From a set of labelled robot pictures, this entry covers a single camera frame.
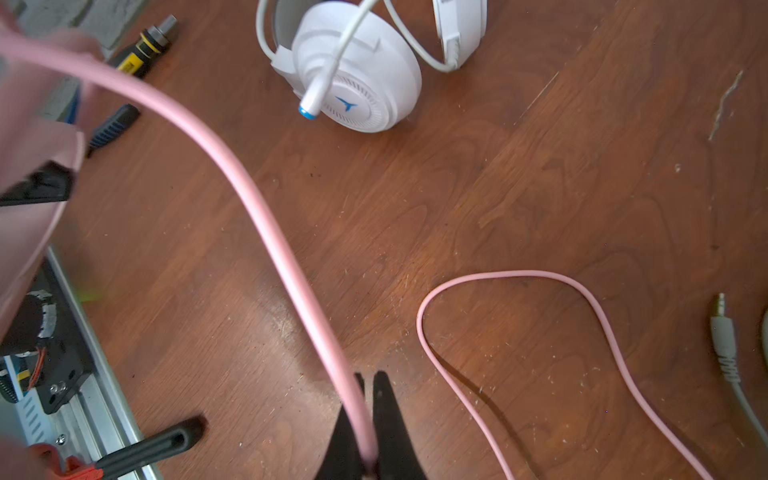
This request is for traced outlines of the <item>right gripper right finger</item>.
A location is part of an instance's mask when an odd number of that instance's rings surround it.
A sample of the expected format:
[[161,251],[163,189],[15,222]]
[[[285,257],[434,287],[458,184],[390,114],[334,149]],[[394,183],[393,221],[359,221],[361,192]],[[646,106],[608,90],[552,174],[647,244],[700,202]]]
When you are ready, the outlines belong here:
[[373,378],[372,411],[379,445],[378,478],[426,480],[392,384],[384,371],[378,371]]

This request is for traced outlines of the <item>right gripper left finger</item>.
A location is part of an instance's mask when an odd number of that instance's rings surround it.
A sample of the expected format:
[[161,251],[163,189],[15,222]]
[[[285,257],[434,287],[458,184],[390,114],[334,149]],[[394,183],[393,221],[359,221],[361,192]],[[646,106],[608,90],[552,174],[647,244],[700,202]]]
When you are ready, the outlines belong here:
[[355,434],[342,406],[315,480],[360,480],[364,473]]

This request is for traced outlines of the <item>pink headphones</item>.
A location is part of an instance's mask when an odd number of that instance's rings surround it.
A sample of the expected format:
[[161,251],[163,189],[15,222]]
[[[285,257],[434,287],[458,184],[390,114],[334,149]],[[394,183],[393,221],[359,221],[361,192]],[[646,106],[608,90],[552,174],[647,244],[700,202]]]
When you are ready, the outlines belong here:
[[[11,40],[37,41],[55,51],[51,56],[63,60],[62,53],[78,60],[95,60],[103,55],[98,42],[75,29],[60,29],[43,39],[24,35],[13,16],[1,9],[1,47],[10,48]],[[79,170],[85,153],[85,135],[81,127],[46,120],[38,116],[50,91],[63,74],[29,63],[29,54],[5,57],[1,75],[1,195],[53,161],[57,167]],[[1,343],[12,330],[23,298],[26,296],[44,248],[58,223],[65,203],[1,206]],[[10,478],[45,478],[43,470],[27,460],[28,451],[1,437],[1,466],[9,468]]]

